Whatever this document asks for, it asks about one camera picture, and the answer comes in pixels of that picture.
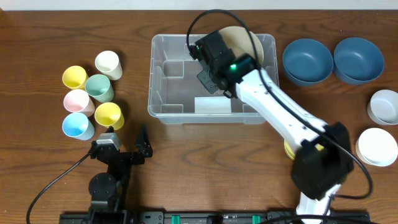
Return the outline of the beige large bowl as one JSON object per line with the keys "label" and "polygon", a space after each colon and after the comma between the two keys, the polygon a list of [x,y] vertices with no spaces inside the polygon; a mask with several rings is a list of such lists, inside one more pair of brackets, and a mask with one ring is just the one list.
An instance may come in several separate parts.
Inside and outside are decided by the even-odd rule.
{"label": "beige large bowl", "polygon": [[[243,54],[249,54],[252,58],[254,58],[254,50],[245,28],[239,26],[229,26],[219,30],[219,33],[227,47],[232,49],[236,58],[239,58]],[[259,63],[262,64],[264,61],[264,50],[262,48],[262,44],[253,32],[250,31],[250,35],[256,47]]]}

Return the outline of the clear plastic storage bin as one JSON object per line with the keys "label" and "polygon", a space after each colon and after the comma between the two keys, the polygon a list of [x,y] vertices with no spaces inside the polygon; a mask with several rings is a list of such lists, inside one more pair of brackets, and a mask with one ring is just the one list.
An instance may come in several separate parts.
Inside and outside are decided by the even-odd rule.
{"label": "clear plastic storage bin", "polygon": [[265,119],[239,99],[231,100],[230,114],[196,114],[195,97],[224,96],[221,90],[210,94],[197,75],[203,70],[189,55],[187,44],[200,34],[158,34],[152,39],[149,114],[164,124],[244,123],[262,124]]}

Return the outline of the yellow small bowl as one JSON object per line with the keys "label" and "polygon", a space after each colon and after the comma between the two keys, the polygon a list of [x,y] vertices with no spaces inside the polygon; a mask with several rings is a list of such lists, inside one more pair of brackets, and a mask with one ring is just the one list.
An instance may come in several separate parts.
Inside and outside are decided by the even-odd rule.
{"label": "yellow small bowl", "polygon": [[[316,145],[315,145],[315,148],[316,148],[318,151],[322,151],[325,147],[322,146],[321,144],[316,144]],[[295,159],[295,153],[294,153],[294,151],[292,150],[292,148],[289,146],[289,144],[287,143],[287,141],[284,141],[284,149],[285,149],[285,153],[288,155],[288,157],[289,157],[290,159],[294,160],[294,159]]]}

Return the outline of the light grey small bowl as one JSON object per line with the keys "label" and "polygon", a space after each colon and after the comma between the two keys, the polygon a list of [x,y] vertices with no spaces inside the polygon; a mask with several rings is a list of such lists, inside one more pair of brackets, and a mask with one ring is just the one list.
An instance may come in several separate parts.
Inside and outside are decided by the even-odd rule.
{"label": "light grey small bowl", "polygon": [[380,125],[397,124],[397,92],[379,90],[373,94],[368,106],[369,117]]}

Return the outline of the white small bowl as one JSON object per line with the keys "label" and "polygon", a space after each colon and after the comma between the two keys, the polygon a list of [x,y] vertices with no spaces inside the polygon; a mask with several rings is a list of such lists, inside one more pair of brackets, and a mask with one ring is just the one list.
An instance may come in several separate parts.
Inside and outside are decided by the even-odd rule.
{"label": "white small bowl", "polygon": [[397,159],[397,141],[380,128],[363,131],[356,141],[355,149],[358,157],[372,166],[386,167]]}

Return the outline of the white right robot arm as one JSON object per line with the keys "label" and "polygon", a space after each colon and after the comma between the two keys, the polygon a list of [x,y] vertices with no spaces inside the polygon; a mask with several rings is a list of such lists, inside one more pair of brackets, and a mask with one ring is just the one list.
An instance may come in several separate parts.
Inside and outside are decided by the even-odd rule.
{"label": "white right robot arm", "polygon": [[254,108],[288,142],[295,153],[291,177],[301,192],[298,215],[328,215],[330,202],[353,170],[348,131],[308,114],[287,96],[261,67],[262,52],[244,31],[250,49],[238,54],[214,31],[188,45],[203,71],[202,85],[214,93],[240,99]]}

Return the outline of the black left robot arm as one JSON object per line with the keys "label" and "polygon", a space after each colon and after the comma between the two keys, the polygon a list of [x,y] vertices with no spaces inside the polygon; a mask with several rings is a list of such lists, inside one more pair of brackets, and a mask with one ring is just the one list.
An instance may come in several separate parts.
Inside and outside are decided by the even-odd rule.
{"label": "black left robot arm", "polygon": [[91,159],[97,159],[108,166],[107,171],[96,174],[88,186],[91,209],[94,211],[120,210],[126,198],[131,167],[144,164],[145,159],[153,155],[145,126],[142,126],[135,141],[136,151],[121,152],[121,146],[121,140],[113,127],[109,127],[91,143],[88,152]]}

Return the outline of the yellow cup near gripper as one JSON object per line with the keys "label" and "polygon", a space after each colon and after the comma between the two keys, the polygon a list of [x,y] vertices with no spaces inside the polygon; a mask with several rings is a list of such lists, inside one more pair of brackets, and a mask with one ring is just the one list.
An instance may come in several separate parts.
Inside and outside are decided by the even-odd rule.
{"label": "yellow cup near gripper", "polygon": [[116,103],[102,103],[95,110],[95,120],[98,124],[114,130],[119,130],[124,126],[124,116],[120,107]]}

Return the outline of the light blue cup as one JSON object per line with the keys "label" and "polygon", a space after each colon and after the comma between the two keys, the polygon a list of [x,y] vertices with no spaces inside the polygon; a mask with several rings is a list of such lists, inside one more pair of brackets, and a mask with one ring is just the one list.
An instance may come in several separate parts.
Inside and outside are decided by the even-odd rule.
{"label": "light blue cup", "polygon": [[62,123],[62,131],[70,138],[89,140],[95,134],[95,128],[83,113],[71,113]]}

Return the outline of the pink cup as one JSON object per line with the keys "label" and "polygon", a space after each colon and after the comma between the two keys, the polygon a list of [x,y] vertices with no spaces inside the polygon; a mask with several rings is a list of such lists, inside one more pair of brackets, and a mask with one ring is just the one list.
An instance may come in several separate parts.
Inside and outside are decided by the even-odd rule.
{"label": "pink cup", "polygon": [[71,113],[83,113],[90,117],[95,112],[95,106],[90,96],[85,90],[76,89],[69,91],[64,99],[65,109]]}

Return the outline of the green cup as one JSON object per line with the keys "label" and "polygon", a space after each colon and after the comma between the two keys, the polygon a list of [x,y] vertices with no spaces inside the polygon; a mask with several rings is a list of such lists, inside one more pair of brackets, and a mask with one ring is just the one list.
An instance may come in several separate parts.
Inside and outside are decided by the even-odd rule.
{"label": "green cup", "polygon": [[85,84],[85,91],[102,103],[110,102],[114,98],[114,90],[110,79],[101,74],[89,77]]}

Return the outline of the yellow cup far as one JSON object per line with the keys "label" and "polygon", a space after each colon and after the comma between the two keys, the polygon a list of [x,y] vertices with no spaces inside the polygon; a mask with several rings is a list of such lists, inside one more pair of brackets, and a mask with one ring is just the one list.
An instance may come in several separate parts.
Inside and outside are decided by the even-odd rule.
{"label": "yellow cup far", "polygon": [[71,90],[85,89],[88,74],[86,70],[78,65],[67,68],[62,75],[63,84]]}

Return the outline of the cream white cup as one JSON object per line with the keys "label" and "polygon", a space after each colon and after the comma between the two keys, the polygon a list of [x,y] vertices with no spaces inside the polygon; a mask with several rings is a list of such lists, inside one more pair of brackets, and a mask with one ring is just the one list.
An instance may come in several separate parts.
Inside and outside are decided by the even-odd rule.
{"label": "cream white cup", "polygon": [[118,55],[110,50],[105,50],[96,56],[95,67],[110,80],[119,80],[123,75]]}

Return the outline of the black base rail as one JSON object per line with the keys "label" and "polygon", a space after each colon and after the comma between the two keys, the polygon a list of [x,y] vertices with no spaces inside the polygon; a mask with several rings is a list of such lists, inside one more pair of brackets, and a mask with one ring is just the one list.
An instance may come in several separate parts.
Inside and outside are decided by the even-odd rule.
{"label": "black base rail", "polygon": [[292,210],[265,213],[131,213],[124,210],[121,212],[64,213],[60,215],[59,224],[257,224],[293,215]]}

